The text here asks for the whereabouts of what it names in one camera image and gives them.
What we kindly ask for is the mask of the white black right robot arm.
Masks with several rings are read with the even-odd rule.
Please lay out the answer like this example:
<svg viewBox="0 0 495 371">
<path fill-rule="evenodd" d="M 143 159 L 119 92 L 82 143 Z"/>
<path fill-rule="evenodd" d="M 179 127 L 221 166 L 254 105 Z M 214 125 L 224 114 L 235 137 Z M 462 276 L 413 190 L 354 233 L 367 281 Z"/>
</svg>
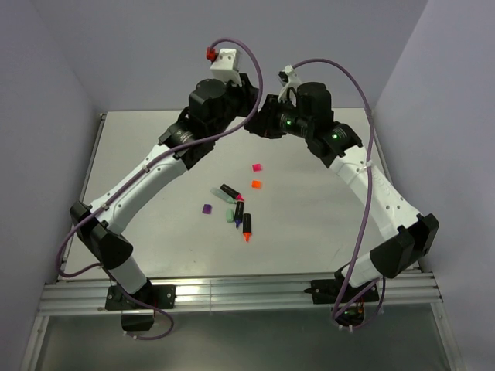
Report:
<svg viewBox="0 0 495 371">
<path fill-rule="evenodd" d="M 266 97 L 246 130 L 262 138 L 291 134 L 304 139 L 309 151 L 340 177 L 364 204 L 384 241 L 340 271 L 336 296 L 352 301 L 363 284 L 379 277 L 394 278 L 431 249 L 439 229 L 433 214 L 423 216 L 368 158 L 357 133 L 334 118 L 331 93 L 323 83 L 304 83 L 295 101 Z"/>
</svg>

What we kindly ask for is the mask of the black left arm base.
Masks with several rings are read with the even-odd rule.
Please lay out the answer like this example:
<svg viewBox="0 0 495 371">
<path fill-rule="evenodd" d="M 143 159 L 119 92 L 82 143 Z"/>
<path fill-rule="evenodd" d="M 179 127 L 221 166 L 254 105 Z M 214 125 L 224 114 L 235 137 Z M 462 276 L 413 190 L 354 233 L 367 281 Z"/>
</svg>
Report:
<svg viewBox="0 0 495 371">
<path fill-rule="evenodd" d="M 176 286 L 171 284 L 153 285 L 147 282 L 135 294 L 129 294 L 128 298 L 118 286 L 108 288 L 104 309 L 107 311 L 132 311 L 146 309 L 141 302 L 159 309 L 173 309 L 176 299 Z M 147 332 L 155 322 L 156 313 L 122 314 L 121 327 L 127 332 Z"/>
</svg>

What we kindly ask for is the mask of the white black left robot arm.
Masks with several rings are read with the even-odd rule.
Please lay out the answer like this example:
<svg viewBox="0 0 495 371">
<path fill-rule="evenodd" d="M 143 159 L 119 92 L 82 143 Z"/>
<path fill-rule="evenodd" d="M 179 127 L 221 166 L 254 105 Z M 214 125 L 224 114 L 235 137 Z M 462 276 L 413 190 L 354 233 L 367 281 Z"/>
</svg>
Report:
<svg viewBox="0 0 495 371">
<path fill-rule="evenodd" d="M 200 81 L 174 124 L 144 160 L 105 195 L 86 205 L 76 202 L 70 216 L 77 236 L 123 291 L 132 308 L 154 303 L 150 280 L 136 263 L 123 232 L 133 217 L 172 180 L 210 153 L 230 123 L 254 116 L 263 86 L 242 73 L 239 83 Z"/>
</svg>

